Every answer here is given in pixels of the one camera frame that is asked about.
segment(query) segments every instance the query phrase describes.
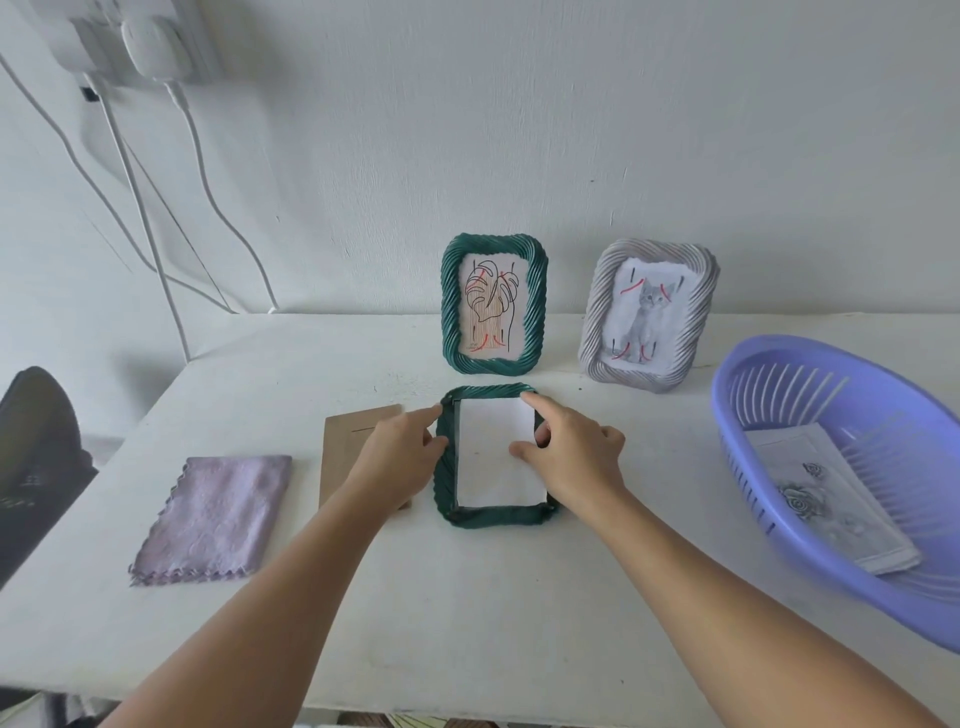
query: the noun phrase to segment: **purple microfiber cloth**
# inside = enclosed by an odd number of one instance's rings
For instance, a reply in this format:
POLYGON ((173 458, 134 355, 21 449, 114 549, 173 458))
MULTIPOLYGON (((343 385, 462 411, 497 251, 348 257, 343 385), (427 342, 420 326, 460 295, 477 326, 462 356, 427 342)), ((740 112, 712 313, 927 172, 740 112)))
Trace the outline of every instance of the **purple microfiber cloth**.
POLYGON ((131 584, 220 581, 260 567, 290 455, 188 457, 130 566, 131 584))

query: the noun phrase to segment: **white wall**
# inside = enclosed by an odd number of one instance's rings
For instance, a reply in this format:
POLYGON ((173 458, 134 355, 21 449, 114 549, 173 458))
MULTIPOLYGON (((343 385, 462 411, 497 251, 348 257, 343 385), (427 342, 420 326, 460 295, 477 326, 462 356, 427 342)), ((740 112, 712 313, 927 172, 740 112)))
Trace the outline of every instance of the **white wall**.
MULTIPOLYGON (((437 310, 454 234, 525 231, 550 255, 552 311, 583 308, 623 235, 710 246, 718 310, 960 311, 955 0, 204 9, 231 77, 191 93, 213 185, 292 309, 437 310)), ((99 108, 10 4, 0 48, 133 226, 99 108)), ((0 382, 47 366, 86 429, 123 433, 178 370, 175 334, 56 138, 2 75, 0 90, 0 382)), ((118 103, 215 275, 264 309, 169 100, 118 103)), ((220 314, 178 299, 201 341, 220 314)))

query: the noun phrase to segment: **silver twisted picture frame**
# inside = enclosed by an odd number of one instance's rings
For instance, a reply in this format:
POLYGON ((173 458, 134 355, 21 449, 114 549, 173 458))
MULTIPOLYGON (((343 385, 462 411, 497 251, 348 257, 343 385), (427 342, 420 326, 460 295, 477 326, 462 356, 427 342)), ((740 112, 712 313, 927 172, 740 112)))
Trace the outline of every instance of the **silver twisted picture frame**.
POLYGON ((693 364, 719 275, 703 246, 617 240, 593 272, 581 368, 596 381, 676 387, 693 364))

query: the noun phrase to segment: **plastic basket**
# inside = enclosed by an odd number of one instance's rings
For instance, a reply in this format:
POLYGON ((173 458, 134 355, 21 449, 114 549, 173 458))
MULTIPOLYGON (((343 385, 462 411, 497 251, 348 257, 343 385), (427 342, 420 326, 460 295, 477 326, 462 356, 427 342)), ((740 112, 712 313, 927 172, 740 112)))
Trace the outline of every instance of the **plastic basket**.
POLYGON ((960 422, 873 362, 799 336, 738 344, 713 379, 713 413, 733 477, 782 550, 932 642, 960 652, 960 422), (790 510, 744 432, 819 423, 924 555, 873 576, 790 510))

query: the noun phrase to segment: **green twisted picture frame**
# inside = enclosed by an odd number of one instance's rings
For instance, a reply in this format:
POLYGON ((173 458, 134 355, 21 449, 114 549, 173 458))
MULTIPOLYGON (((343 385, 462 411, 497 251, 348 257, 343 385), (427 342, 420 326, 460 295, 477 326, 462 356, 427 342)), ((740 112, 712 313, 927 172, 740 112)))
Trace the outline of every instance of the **green twisted picture frame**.
MULTIPOLYGON (((488 387, 457 387, 440 400, 444 411, 437 420, 437 434, 446 436, 450 444, 437 461, 433 471, 433 499, 440 515, 458 528, 486 528, 492 525, 537 525, 548 521, 560 503, 547 494, 546 501, 537 505, 495 505, 486 508, 466 508, 457 505, 457 435, 453 403, 457 400, 493 400, 519 397, 520 392, 536 392, 528 384, 495 384, 488 387)), ((543 417, 537 413, 534 427, 543 417)), ((504 457, 512 457, 504 452, 504 457)))
POLYGON ((521 376, 537 366, 543 348, 543 322, 546 315, 546 265, 543 246, 530 235, 471 235, 463 232, 450 241, 444 253, 440 278, 444 292, 441 307, 444 358, 451 367, 466 375, 521 376), (473 359, 460 351, 460 265, 464 255, 470 253, 509 253, 522 257, 530 264, 527 271, 529 298, 523 314, 523 352, 516 360, 473 359))

